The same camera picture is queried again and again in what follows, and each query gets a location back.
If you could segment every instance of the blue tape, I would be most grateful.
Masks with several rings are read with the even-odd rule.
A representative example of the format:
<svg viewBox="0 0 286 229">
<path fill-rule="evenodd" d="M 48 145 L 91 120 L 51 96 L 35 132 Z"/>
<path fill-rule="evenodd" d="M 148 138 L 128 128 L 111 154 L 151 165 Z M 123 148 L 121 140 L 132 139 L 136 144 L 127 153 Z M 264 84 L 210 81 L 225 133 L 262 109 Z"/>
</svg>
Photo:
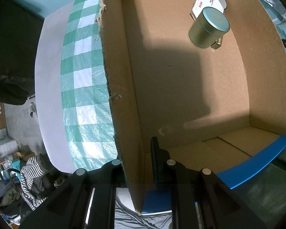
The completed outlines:
<svg viewBox="0 0 286 229">
<path fill-rule="evenodd" d="M 220 172 L 217 176 L 230 188 L 233 189 L 255 176 L 275 159 L 286 146 L 286 136 L 280 136 L 265 149 L 228 170 Z"/>
</svg>

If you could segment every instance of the tile floor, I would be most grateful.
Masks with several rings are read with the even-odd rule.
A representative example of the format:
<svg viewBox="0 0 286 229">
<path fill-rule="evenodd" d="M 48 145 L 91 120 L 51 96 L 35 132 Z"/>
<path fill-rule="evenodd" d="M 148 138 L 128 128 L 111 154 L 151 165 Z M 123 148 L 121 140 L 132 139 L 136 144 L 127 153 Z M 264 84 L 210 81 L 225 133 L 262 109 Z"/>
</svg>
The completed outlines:
<svg viewBox="0 0 286 229">
<path fill-rule="evenodd" d="M 35 98 L 21 106 L 4 104 L 6 129 L 9 137 L 16 139 L 21 152 L 45 153 L 39 126 L 29 115 L 31 102 L 36 104 Z"/>
</svg>

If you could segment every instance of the black and white striped fabric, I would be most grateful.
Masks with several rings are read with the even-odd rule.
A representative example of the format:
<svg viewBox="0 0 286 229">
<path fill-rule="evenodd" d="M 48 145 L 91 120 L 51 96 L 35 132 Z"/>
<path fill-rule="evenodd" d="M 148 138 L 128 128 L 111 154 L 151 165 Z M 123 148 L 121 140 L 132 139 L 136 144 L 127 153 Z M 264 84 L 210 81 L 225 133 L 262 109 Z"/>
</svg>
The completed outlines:
<svg viewBox="0 0 286 229">
<path fill-rule="evenodd" d="M 38 164 L 37 156 L 30 157 L 27 164 L 20 170 L 21 175 L 21 196 L 26 201 L 26 203 L 34 211 L 46 198 L 38 200 L 31 192 L 33 185 L 33 179 L 36 177 L 41 177 L 45 174 Z"/>
</svg>

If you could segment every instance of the green cylindrical container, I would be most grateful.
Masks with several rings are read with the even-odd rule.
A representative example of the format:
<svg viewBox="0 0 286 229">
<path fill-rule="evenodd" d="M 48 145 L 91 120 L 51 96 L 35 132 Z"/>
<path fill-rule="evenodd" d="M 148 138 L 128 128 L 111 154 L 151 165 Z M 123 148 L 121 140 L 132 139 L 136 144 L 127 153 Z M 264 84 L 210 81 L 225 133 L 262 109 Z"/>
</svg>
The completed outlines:
<svg viewBox="0 0 286 229">
<path fill-rule="evenodd" d="M 228 19 L 213 7 L 205 7 L 191 26 L 188 36 L 200 48 L 210 47 L 230 30 Z"/>
</svg>

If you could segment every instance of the cardboard box wall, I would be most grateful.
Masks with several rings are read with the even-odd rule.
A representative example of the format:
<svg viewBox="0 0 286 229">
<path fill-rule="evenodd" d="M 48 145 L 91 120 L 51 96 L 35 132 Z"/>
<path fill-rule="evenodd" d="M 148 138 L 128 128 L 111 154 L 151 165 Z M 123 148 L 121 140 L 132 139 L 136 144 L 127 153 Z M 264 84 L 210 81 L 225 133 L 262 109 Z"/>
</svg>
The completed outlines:
<svg viewBox="0 0 286 229">
<path fill-rule="evenodd" d="M 194 1 L 101 1 L 116 145 L 138 211 L 152 136 L 187 168 L 217 173 L 286 135 L 286 53 L 262 4 L 226 0 L 231 30 L 213 50 L 188 38 Z"/>
</svg>

